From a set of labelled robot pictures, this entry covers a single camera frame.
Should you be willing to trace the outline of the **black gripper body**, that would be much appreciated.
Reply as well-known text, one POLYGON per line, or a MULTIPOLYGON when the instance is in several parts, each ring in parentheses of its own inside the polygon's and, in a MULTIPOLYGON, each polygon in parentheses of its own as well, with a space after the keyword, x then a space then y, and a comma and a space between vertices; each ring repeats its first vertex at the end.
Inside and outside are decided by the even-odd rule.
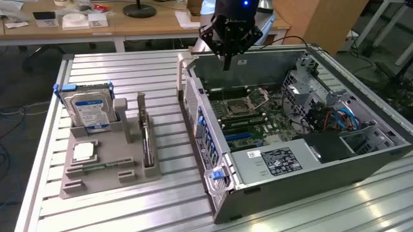
POLYGON ((218 0, 211 22, 221 22, 227 28, 245 28, 256 26, 257 0, 218 0))

